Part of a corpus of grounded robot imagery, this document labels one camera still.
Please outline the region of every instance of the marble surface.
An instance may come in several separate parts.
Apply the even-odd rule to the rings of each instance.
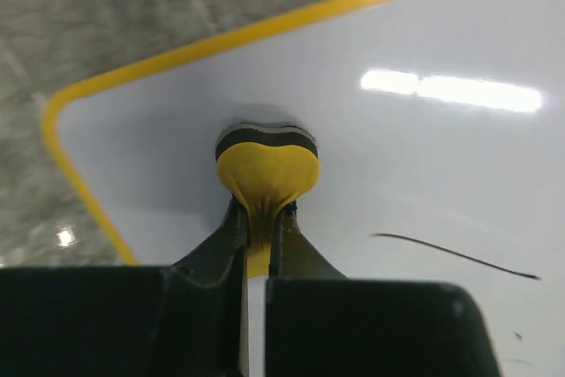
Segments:
[[[0,0],[0,266],[112,265],[41,143],[58,89],[319,0]]]

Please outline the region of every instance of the gray table surface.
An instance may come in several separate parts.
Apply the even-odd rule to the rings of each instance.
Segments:
[[[41,143],[51,95],[316,1],[0,0],[0,266],[121,263]]]

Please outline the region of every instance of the curved line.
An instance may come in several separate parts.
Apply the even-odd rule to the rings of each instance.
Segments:
[[[397,234],[390,234],[390,233],[375,233],[375,234],[373,234],[373,236],[376,237],[376,238],[396,238],[398,240],[404,240],[404,241],[407,241],[407,242],[416,243],[418,245],[424,245],[424,246],[427,246],[427,247],[431,247],[433,249],[437,249],[438,251],[451,253],[452,255],[458,256],[459,258],[464,258],[466,260],[472,260],[473,262],[477,262],[478,264],[485,265],[485,266],[490,267],[490,268],[498,269],[499,271],[504,271],[505,273],[517,275],[518,277],[531,278],[532,280],[541,280],[541,277],[538,277],[537,275],[518,273],[517,271],[512,271],[511,269],[499,267],[498,265],[494,265],[494,264],[491,264],[489,262],[484,262],[483,260],[478,260],[477,258],[473,258],[472,256],[467,256],[467,255],[463,255],[462,253],[459,253],[459,252],[450,251],[449,249],[446,249],[445,247],[432,245],[431,243],[423,242],[422,240],[417,240],[415,238],[407,238],[406,236],[399,236]]]
[[[157,72],[166,71],[203,57],[210,57],[254,41],[266,39],[302,26],[308,26],[323,19],[387,1],[389,0],[327,0],[308,5],[295,11],[290,11],[271,19],[265,19],[264,21],[244,26],[210,39],[197,41],[188,46],[173,49],[170,52],[150,57],[135,64],[130,64],[73,84],[60,90],[49,100],[41,121],[41,132],[44,142],[63,173],[94,216],[94,219],[109,235],[110,241],[122,255],[124,261],[128,264],[136,264],[137,261],[127,243],[120,237],[115,225],[104,214],[98,201],[88,189],[87,184],[72,166],[71,160],[64,154],[58,138],[57,120],[65,105],[81,97],[86,97]]]

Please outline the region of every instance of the white surface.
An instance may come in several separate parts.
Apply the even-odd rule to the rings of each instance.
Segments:
[[[240,119],[298,121],[318,138],[322,166],[298,203],[299,223],[337,268],[461,284],[483,310],[506,375],[561,377],[562,4],[395,0],[73,102],[60,119],[64,149],[137,258],[170,263],[212,232],[227,207],[215,176],[222,128]],[[509,83],[537,91],[529,93],[542,104],[524,113],[468,105],[469,94],[454,101],[445,89],[432,97],[429,88],[427,97],[418,88],[365,90],[371,69],[416,74],[420,85],[433,75]],[[477,99],[488,101],[488,90],[499,107],[513,96],[491,87]],[[543,281],[369,236],[377,231]]]

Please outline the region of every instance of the yellow border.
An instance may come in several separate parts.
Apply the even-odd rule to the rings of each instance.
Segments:
[[[88,190],[79,172],[72,166],[71,161],[65,156],[63,148],[57,137],[57,118],[68,102],[80,97],[86,97],[102,90],[115,87],[147,75],[165,71],[182,64],[209,57],[214,54],[234,49],[238,46],[271,37],[283,32],[290,31],[301,26],[307,26],[316,21],[334,17],[336,15],[365,8],[388,0],[327,0],[318,4],[312,4],[295,11],[291,11],[274,17],[244,26],[216,37],[195,42],[183,48],[174,49],[156,57],[150,57],[136,64],[127,65],[117,70],[87,79],[73,84],[55,94],[49,101],[41,122],[41,129],[45,143],[55,157],[64,174],[69,178],[71,184],[85,202],[87,208],[93,214],[94,219],[106,231],[110,241],[128,264],[136,264],[137,261],[132,251],[120,237],[116,227],[104,214],[102,208],[96,201],[94,195]]]

